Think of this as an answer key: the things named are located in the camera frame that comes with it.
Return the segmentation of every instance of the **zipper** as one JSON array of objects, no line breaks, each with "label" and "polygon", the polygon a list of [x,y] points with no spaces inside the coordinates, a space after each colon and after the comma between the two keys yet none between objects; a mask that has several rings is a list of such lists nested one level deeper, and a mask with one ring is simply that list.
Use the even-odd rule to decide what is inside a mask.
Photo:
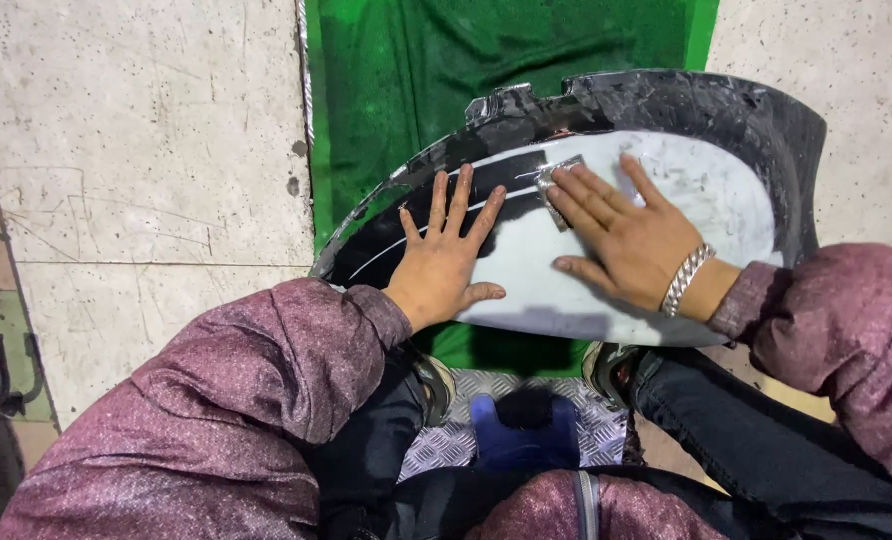
[{"label": "zipper", "polygon": [[579,512],[579,540],[596,540],[599,537],[599,478],[579,471],[572,486]]}]

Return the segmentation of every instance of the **finger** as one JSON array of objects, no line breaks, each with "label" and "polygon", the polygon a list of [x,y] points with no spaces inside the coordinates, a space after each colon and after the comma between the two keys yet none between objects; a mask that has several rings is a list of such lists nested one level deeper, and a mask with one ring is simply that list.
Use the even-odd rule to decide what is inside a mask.
[{"label": "finger", "polygon": [[469,207],[469,186],[473,183],[473,166],[468,163],[459,167],[459,180],[455,183],[455,191],[452,192],[452,202],[449,205],[449,219],[446,220],[446,234],[453,237],[459,236],[459,228],[466,219],[466,209]]},{"label": "finger", "polygon": [[443,230],[446,222],[446,187],[449,185],[449,175],[445,171],[436,174],[432,182],[432,208],[429,209],[429,229],[426,237],[436,237]]},{"label": "finger", "polygon": [[619,288],[606,274],[605,269],[592,260],[581,256],[560,256],[552,265],[562,272],[602,289],[609,296],[617,297],[620,294]]},{"label": "finger", "polygon": [[582,180],[576,177],[572,172],[564,169],[556,169],[552,171],[552,179],[556,185],[569,193],[572,200],[579,204],[586,214],[596,218],[602,227],[612,227],[613,223],[620,217],[611,206],[609,206],[595,191],[587,188]]},{"label": "finger", "polygon": [[606,237],[606,228],[589,215],[582,206],[572,200],[569,193],[557,186],[550,187],[546,192],[549,202],[559,211],[579,237],[586,243],[596,245]]},{"label": "finger", "polygon": [[486,281],[473,283],[462,293],[462,308],[466,309],[483,300],[500,300],[505,298],[505,289],[495,283]]},{"label": "finger", "polygon": [[482,246],[482,242],[486,241],[489,231],[496,224],[496,216],[499,215],[502,203],[505,201],[505,186],[499,185],[493,192],[489,194],[486,205],[482,207],[479,216],[476,217],[476,223],[469,229],[466,234],[466,240],[476,246],[476,251]]},{"label": "finger", "polygon": [[412,214],[410,214],[409,210],[405,209],[405,207],[399,208],[399,221],[403,224],[406,243],[418,242],[423,239],[419,236],[416,222],[412,221]]},{"label": "finger", "polygon": [[669,204],[666,197],[663,197],[663,194],[656,189],[652,180],[645,175],[645,169],[638,159],[628,153],[622,153],[620,154],[620,167],[622,172],[632,180],[632,185],[636,187],[639,194],[643,196],[646,206],[661,208]]},{"label": "finger", "polygon": [[596,176],[585,165],[575,165],[570,172],[583,183],[589,190],[596,193],[609,207],[621,215],[627,215],[636,210],[636,205],[620,190],[612,187],[608,182]]}]

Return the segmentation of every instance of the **shoe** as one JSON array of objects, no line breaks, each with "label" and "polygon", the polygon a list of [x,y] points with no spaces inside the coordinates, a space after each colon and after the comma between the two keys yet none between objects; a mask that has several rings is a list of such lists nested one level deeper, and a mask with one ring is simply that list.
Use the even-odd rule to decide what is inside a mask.
[{"label": "shoe", "polygon": [[586,387],[607,401],[610,411],[628,411],[628,387],[645,350],[635,345],[596,341],[582,359]]},{"label": "shoe", "polygon": [[438,428],[449,413],[449,407],[455,400],[455,378],[450,369],[436,358],[423,354],[415,348],[404,344],[410,356],[412,369],[423,386],[423,395],[419,397],[423,408],[423,425],[427,428]]}]

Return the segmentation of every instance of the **jacket sleeve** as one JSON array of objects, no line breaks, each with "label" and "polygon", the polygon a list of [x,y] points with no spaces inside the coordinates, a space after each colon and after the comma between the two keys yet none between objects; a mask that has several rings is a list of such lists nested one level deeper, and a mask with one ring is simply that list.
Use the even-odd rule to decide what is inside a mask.
[{"label": "jacket sleeve", "polygon": [[299,450],[336,434],[410,333],[380,291],[314,278],[201,315],[63,433],[0,539],[314,536]]},{"label": "jacket sleeve", "polygon": [[709,326],[779,381],[829,397],[892,475],[892,248],[827,247],[791,271],[750,264]]}]

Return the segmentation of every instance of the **chain bracelet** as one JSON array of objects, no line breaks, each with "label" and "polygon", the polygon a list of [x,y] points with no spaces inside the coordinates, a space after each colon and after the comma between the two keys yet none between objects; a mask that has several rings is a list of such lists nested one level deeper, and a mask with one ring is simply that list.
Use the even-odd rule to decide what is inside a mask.
[{"label": "chain bracelet", "polygon": [[679,266],[672,283],[669,284],[666,298],[663,299],[663,305],[659,309],[661,313],[667,317],[675,317],[679,313],[679,302],[682,300],[683,293],[686,292],[686,288],[689,286],[692,278],[695,277],[696,272],[699,271],[699,267],[703,263],[715,256],[716,250],[713,246],[706,243],[689,253],[686,260]]}]

